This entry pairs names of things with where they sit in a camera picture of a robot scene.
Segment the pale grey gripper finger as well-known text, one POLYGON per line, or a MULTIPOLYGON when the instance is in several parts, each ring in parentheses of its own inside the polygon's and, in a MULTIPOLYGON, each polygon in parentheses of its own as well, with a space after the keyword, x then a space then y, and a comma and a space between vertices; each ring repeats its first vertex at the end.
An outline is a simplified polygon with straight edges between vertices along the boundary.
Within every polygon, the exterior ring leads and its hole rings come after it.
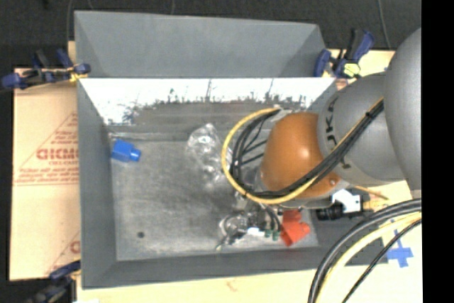
POLYGON ((247 236, 246 233, 235 234, 235 235, 225 235, 216 244, 214 250, 221 251, 223 248, 227 248, 229 246, 234 246, 235 244, 239 244, 240 242, 245 240, 246 236, 247 236))
POLYGON ((229 214, 219 224, 223 235, 245 234, 248 230, 248 219, 241 214, 229 214))

